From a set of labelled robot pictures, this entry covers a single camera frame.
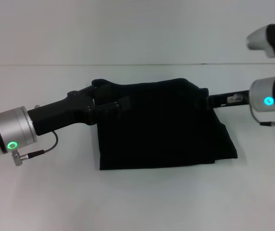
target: folded black cloth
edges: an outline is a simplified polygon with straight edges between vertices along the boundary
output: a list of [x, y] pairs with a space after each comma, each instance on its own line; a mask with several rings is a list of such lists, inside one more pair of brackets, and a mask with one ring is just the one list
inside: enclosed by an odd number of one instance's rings
[[179, 167], [237, 158], [225, 125], [206, 109], [208, 89], [186, 79], [118, 85], [104, 79], [95, 105], [130, 97], [131, 109], [100, 120], [100, 170]]

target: white surface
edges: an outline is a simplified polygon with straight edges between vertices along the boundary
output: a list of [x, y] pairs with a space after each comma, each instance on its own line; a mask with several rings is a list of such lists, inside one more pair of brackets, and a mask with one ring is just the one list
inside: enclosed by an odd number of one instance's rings
[[275, 62], [246, 49], [274, 0], [0, 0], [0, 64]]
[[[184, 77], [215, 94], [245, 90], [270, 76], [275, 65], [3, 66], [0, 112], [60, 100], [95, 78], [129, 84]], [[247, 106], [216, 112], [239, 159], [99, 171], [96, 127], [86, 125], [57, 131], [57, 148], [21, 167], [9, 154], [1, 156], [0, 231], [275, 230], [275, 129], [259, 127]], [[53, 143], [53, 135], [46, 134], [21, 153]]]

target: black fabric bag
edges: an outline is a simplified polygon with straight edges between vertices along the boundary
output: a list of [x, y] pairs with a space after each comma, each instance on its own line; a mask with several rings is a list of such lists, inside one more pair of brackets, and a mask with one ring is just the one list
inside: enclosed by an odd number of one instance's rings
[[118, 85], [92, 81], [95, 105], [130, 97], [130, 110], [100, 118], [100, 170], [179, 167], [237, 158], [225, 125], [206, 109], [208, 89], [186, 79]]

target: green led ring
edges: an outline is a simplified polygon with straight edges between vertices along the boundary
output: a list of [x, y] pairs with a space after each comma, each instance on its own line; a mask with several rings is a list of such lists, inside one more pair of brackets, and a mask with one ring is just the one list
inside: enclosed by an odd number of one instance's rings
[[7, 145], [7, 148], [8, 149], [14, 149], [18, 146], [17, 142], [10, 142], [8, 145]]

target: black cloth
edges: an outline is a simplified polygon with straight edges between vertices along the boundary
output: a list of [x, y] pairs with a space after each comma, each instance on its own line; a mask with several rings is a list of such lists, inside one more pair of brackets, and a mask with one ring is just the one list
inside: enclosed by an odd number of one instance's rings
[[225, 125], [206, 109], [208, 89], [186, 79], [118, 85], [104, 79], [95, 105], [129, 96], [131, 109], [101, 119], [100, 170], [179, 167], [237, 158]]

